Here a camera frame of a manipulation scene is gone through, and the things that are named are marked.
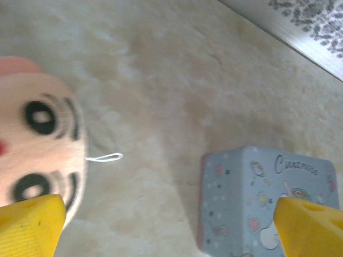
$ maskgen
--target black eye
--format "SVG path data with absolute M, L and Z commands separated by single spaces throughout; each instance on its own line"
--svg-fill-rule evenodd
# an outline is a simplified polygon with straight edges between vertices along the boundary
M 25 121 L 36 133 L 50 135 L 56 128 L 56 115 L 45 103 L 33 101 L 25 106 Z
M 34 196 L 28 195 L 32 189 L 38 191 Z M 21 202 L 33 197 L 50 194 L 51 186 L 49 181 L 41 174 L 32 173 L 22 177 L 13 187 L 12 197 L 15 202 Z

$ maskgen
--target floor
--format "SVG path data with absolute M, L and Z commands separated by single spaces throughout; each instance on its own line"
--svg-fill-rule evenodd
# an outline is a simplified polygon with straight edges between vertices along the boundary
M 342 82 L 216 0 L 16 0 L 0 22 L 1 55 L 31 58 L 74 91 L 89 155 L 124 154 L 90 163 L 56 257 L 203 256 L 203 153 L 325 158 L 343 184 Z

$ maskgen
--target white loop tag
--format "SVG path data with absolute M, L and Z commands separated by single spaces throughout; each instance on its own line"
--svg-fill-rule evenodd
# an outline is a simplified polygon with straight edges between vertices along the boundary
M 113 161 L 118 161 L 121 158 L 123 158 L 123 154 L 113 153 L 113 154 L 108 154 L 108 155 L 99 156 L 99 157 L 87 157 L 85 159 L 90 162 L 113 162 Z

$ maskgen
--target pink ear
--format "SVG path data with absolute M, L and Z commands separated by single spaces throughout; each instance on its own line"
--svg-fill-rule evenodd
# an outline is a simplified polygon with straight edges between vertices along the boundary
M 28 59 L 16 56 L 0 57 L 0 77 L 14 73 L 41 73 L 40 67 Z

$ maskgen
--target plush toy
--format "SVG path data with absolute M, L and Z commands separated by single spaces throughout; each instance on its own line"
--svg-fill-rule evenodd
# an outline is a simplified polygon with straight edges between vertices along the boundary
M 75 97 L 24 58 L 0 57 L 0 206 L 60 194 L 66 226 L 86 182 L 87 135 Z

